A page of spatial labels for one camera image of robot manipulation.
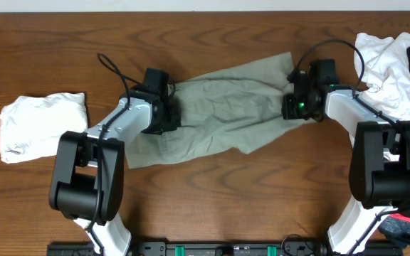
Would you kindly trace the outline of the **khaki green shorts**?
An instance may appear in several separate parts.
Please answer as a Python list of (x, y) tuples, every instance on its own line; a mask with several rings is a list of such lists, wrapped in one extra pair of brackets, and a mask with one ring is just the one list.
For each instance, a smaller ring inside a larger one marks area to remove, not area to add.
[(131, 169), (178, 164), (236, 148), (244, 154), (305, 124), (284, 119), (283, 97), (293, 92), (289, 52), (180, 82), (181, 126), (161, 135), (138, 134), (125, 147)]

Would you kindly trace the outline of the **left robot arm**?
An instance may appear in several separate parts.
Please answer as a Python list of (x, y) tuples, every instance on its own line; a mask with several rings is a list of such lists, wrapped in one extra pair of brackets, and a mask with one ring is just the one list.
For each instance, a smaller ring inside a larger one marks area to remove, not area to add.
[(88, 244), (52, 243), (48, 255), (127, 255), (131, 233), (118, 213), (123, 195), (125, 146), (140, 133), (160, 135), (181, 125), (173, 81), (148, 68), (142, 84), (120, 96), (102, 122), (59, 139), (49, 204), (88, 234)]

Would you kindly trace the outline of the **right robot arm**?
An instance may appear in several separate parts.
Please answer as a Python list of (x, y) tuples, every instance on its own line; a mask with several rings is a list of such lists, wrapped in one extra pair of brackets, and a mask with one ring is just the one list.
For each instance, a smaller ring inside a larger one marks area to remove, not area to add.
[(353, 87), (339, 84), (333, 59), (317, 60), (288, 75), (294, 91), (283, 98), (284, 119), (335, 120), (353, 137), (351, 198), (327, 231), (335, 254), (363, 252), (389, 215), (410, 210), (410, 121), (369, 104)]

